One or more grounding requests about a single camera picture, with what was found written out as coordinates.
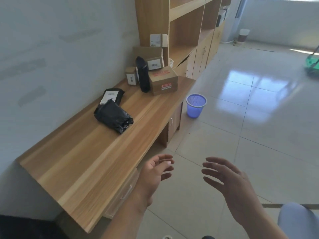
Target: forearm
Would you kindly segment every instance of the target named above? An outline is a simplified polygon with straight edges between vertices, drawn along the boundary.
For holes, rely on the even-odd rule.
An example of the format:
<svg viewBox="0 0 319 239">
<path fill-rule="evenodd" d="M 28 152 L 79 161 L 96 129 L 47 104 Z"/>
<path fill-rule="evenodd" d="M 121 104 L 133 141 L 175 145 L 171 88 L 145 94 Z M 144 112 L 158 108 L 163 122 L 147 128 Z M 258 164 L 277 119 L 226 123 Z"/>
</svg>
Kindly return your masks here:
<svg viewBox="0 0 319 239">
<path fill-rule="evenodd" d="M 265 212 L 258 213 L 243 225 L 250 239 L 288 239 L 280 227 Z"/>
<path fill-rule="evenodd" d="M 103 239 L 135 239 L 147 202 L 133 190 L 108 225 Z"/>
</svg>

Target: wooden desk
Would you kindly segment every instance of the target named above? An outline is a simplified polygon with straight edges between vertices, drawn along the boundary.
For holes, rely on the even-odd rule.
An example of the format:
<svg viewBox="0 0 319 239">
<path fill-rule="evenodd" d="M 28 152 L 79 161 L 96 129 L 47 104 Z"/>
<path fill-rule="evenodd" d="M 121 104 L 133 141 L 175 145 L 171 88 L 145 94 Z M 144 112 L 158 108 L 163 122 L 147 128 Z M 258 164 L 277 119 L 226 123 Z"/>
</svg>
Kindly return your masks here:
<svg viewBox="0 0 319 239">
<path fill-rule="evenodd" d="M 178 91 L 152 96 L 126 80 L 121 107 L 134 124 L 122 135 L 93 116 L 100 98 L 18 158 L 28 173 L 86 231 L 136 168 L 195 80 L 179 77 Z"/>
</svg>

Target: blue trash can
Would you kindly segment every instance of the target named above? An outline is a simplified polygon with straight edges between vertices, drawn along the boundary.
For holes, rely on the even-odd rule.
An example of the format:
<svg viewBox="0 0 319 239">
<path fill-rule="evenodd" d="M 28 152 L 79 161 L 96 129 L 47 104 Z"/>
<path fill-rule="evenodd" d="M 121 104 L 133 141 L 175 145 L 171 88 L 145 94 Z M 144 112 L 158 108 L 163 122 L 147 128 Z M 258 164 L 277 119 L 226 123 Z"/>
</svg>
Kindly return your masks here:
<svg viewBox="0 0 319 239">
<path fill-rule="evenodd" d="M 200 94 L 191 94 L 186 98 L 187 102 L 187 115 L 190 118 L 199 117 L 204 106 L 207 104 L 207 99 L 205 96 Z"/>
</svg>

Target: hand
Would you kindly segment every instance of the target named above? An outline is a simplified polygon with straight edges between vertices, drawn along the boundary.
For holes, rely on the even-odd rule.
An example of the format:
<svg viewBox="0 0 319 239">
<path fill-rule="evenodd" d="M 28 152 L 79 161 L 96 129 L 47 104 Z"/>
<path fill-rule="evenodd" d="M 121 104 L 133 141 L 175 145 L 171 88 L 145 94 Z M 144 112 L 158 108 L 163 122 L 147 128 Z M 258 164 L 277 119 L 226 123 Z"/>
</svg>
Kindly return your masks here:
<svg viewBox="0 0 319 239">
<path fill-rule="evenodd" d="M 255 217 L 265 213 L 246 173 L 223 158 L 209 157 L 206 161 L 203 166 L 209 169 L 202 169 L 202 173 L 224 184 L 208 177 L 204 177 L 205 182 L 223 194 L 230 212 L 239 224 L 245 228 Z"/>
<path fill-rule="evenodd" d="M 163 172 L 174 170 L 171 166 L 174 163 L 172 158 L 170 154 L 159 154 L 144 164 L 132 193 L 146 201 L 147 206 L 152 204 L 152 195 L 160 182 L 172 176 L 171 173 L 163 174 Z"/>
</svg>

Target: gray pants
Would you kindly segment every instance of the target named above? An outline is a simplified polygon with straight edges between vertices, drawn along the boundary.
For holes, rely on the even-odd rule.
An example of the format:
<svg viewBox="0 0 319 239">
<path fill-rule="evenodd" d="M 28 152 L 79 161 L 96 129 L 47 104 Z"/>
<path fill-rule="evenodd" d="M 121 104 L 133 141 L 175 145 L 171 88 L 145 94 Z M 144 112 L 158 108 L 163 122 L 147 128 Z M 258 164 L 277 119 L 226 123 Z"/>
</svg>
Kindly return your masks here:
<svg viewBox="0 0 319 239">
<path fill-rule="evenodd" d="M 289 239 L 319 238 L 319 217 L 297 203 L 281 207 L 278 225 Z"/>
</svg>

